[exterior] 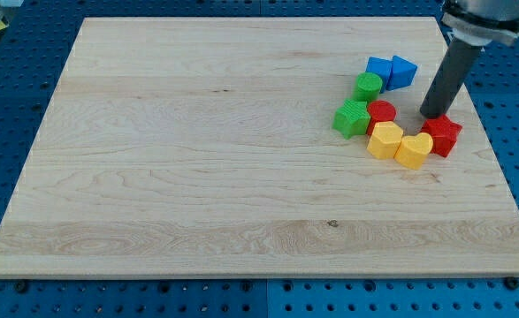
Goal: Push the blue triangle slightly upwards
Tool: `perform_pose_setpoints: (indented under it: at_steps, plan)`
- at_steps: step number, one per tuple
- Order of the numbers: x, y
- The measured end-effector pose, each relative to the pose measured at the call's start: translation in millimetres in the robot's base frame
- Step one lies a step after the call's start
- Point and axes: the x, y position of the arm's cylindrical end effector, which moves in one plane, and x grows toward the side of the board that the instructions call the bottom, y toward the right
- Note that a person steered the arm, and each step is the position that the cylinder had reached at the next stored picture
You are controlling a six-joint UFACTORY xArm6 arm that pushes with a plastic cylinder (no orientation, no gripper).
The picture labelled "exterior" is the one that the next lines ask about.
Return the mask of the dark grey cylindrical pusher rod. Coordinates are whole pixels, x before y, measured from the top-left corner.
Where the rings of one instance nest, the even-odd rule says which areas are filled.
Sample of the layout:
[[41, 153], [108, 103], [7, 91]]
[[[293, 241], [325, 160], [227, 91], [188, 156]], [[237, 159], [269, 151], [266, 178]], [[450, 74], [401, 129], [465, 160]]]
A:
[[453, 38], [420, 106], [419, 111], [425, 118], [447, 114], [481, 49], [481, 46]]

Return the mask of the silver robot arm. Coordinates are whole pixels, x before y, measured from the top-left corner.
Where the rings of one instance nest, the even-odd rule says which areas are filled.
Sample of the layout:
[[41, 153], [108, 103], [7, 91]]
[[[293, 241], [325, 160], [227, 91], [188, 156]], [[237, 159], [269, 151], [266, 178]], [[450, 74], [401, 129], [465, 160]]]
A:
[[446, 0], [442, 11], [453, 38], [420, 106], [427, 119], [447, 113], [484, 46], [511, 46], [519, 33], [519, 0]]

